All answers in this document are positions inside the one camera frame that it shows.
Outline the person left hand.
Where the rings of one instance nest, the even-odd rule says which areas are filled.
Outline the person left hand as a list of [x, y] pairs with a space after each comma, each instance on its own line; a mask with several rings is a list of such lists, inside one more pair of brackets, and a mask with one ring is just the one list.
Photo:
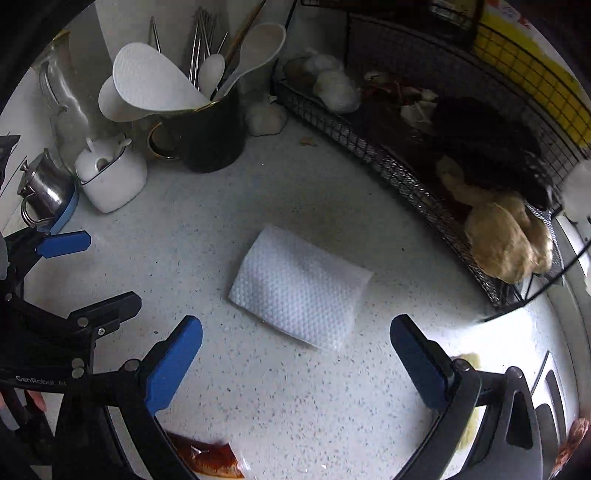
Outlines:
[[14, 432], [20, 428], [36, 433], [51, 432], [47, 405], [40, 392], [1, 387], [1, 432]]

